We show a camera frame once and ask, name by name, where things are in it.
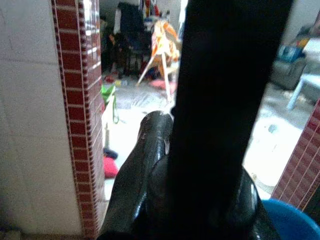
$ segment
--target red tiled column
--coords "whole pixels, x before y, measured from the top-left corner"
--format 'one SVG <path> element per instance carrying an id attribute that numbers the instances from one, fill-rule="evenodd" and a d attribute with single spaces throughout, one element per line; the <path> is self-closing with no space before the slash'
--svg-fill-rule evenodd
<path id="1" fill-rule="evenodd" d="M 272 198 L 304 210 L 320 183 L 320 100 L 306 123 Z"/>
<path id="2" fill-rule="evenodd" d="M 101 59 L 98 0 L 52 0 L 66 124 L 82 231 L 95 239 L 103 223 Z"/>

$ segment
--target white wall tile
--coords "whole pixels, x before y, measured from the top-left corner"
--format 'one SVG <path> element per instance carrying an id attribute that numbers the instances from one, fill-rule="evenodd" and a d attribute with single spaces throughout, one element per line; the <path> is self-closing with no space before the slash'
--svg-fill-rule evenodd
<path id="1" fill-rule="evenodd" d="M 68 140 L 13 137 L 27 188 L 32 193 L 68 193 L 75 185 Z"/>
<path id="2" fill-rule="evenodd" d="M 77 201 L 64 193 L 39 192 L 32 195 L 39 234 L 80 235 Z"/>
<path id="3" fill-rule="evenodd" d="M 8 134 L 10 134 L 9 124 L 8 124 L 7 116 L 5 114 L 4 105 L 0 97 L 0 138 L 1 138 L 1 135 L 8 135 Z"/>
<path id="4" fill-rule="evenodd" d="M 0 136 L 0 226 L 35 233 L 37 225 L 10 135 Z"/>
<path id="5" fill-rule="evenodd" d="M 0 60 L 0 95 L 12 134 L 66 138 L 58 66 Z"/>
<path id="6" fill-rule="evenodd" d="M 0 1 L 0 59 L 58 64 L 48 0 Z"/>
<path id="7" fill-rule="evenodd" d="M 81 234 L 68 140 L 13 136 L 36 232 Z"/>

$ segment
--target blue plastic tub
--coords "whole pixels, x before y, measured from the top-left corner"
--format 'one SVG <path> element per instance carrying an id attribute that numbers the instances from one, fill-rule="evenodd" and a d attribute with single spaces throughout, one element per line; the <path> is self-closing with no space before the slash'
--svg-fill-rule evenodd
<path id="1" fill-rule="evenodd" d="M 306 214 L 279 200 L 262 200 L 282 240 L 320 240 L 319 226 Z"/>

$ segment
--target black pole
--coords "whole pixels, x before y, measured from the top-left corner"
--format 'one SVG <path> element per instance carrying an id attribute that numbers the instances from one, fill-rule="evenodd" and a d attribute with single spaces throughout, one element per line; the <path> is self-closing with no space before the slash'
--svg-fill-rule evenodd
<path id="1" fill-rule="evenodd" d="M 230 205 L 291 3 L 189 1 L 168 163 L 181 239 L 207 235 Z"/>

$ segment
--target gray sofa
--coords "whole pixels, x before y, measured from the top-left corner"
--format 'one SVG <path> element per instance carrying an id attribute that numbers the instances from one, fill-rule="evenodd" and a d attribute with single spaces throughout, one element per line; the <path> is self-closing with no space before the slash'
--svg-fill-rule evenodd
<path id="1" fill-rule="evenodd" d="M 272 65 L 270 81 L 284 90 L 293 91 L 302 73 L 320 75 L 320 62 L 306 60 L 303 57 L 294 62 L 275 60 Z M 320 90 L 310 85 L 306 85 L 301 92 L 313 102 L 316 102 L 320 97 Z"/>

